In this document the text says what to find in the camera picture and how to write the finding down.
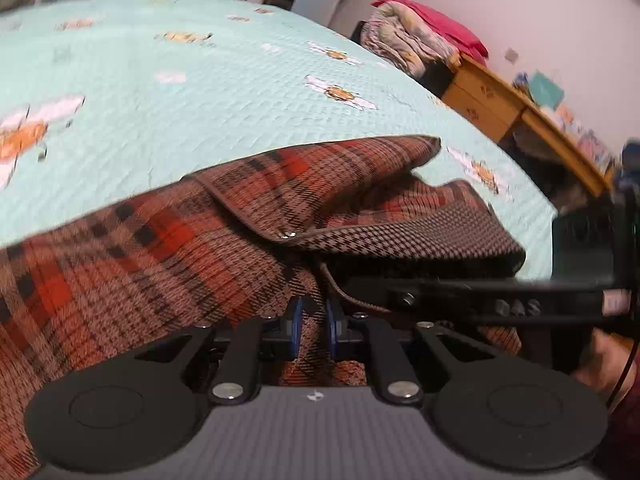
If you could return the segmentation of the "person right hand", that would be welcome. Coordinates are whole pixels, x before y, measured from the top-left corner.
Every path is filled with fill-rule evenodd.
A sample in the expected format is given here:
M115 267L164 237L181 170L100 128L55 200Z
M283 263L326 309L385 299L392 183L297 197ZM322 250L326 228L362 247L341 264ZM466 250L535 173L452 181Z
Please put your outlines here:
M582 360L572 376L608 404L612 412L629 393L637 376L637 365L631 364L627 373L624 369L630 350L617 338L602 330L593 330L587 349L582 352Z

